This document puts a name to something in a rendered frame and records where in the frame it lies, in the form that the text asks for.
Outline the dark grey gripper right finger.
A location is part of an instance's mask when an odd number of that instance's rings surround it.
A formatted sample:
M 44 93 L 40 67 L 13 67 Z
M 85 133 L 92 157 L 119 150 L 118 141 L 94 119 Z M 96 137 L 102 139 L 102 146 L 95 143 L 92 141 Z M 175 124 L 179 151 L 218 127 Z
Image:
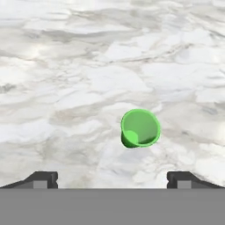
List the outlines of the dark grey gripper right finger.
M 168 189 L 220 189 L 219 185 L 201 180 L 195 177 L 190 171 L 169 171 L 167 173 Z

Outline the green cup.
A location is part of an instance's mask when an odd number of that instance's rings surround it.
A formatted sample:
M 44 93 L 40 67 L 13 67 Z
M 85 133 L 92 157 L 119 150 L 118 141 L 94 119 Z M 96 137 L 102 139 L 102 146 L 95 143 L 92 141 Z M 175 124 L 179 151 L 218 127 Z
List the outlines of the green cup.
M 161 126 L 155 114 L 143 109 L 126 112 L 121 119 L 120 129 L 121 142 L 130 149 L 151 146 L 161 134 Z

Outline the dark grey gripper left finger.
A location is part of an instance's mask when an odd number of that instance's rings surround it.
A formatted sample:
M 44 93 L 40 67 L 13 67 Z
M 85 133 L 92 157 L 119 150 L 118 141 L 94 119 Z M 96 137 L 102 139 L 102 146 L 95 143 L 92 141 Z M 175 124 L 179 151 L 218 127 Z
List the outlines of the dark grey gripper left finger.
M 1 186 L 1 189 L 57 189 L 56 171 L 35 171 L 24 180 Z

